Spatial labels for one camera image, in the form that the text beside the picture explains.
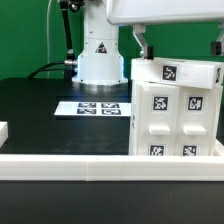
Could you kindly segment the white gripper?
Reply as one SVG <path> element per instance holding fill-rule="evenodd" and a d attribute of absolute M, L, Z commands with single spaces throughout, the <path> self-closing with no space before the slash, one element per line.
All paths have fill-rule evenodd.
<path fill-rule="evenodd" d="M 133 36 L 143 59 L 154 59 L 154 47 L 143 34 L 144 24 L 161 24 L 224 19 L 224 0 L 107 0 L 107 19 L 111 24 L 135 24 Z M 213 56 L 224 55 L 224 21 L 220 34 L 210 44 Z"/>

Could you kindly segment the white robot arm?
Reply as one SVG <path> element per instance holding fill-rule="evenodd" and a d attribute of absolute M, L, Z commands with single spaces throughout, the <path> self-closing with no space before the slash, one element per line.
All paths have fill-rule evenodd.
<path fill-rule="evenodd" d="M 118 50 L 121 25 L 131 25 L 141 47 L 140 59 L 154 60 L 144 39 L 148 24 L 224 19 L 224 0 L 83 0 L 84 49 L 78 56 L 75 80 L 87 85 L 125 83 Z"/>

